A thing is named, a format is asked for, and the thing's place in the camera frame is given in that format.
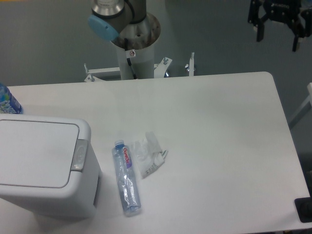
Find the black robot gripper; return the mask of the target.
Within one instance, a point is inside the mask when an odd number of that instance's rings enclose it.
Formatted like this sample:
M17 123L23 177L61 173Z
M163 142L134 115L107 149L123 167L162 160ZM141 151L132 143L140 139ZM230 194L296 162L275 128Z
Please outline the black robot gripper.
M262 18L259 17L261 6L265 11ZM302 39L312 34L312 10L300 8L300 0L251 0L247 21L256 28L256 41L263 40L267 20L284 23L294 34L292 51L296 52Z

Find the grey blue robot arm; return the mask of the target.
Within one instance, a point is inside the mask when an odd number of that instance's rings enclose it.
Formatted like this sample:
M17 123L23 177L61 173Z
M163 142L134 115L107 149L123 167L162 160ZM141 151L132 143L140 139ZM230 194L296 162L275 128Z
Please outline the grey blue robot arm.
M144 0L93 0L91 10L88 24L92 31L121 49L144 49L160 36L159 21L147 12ZM256 29L258 42L264 38L267 20L291 29L294 52L301 39L312 35L312 7L304 7L300 0L252 0L247 21Z

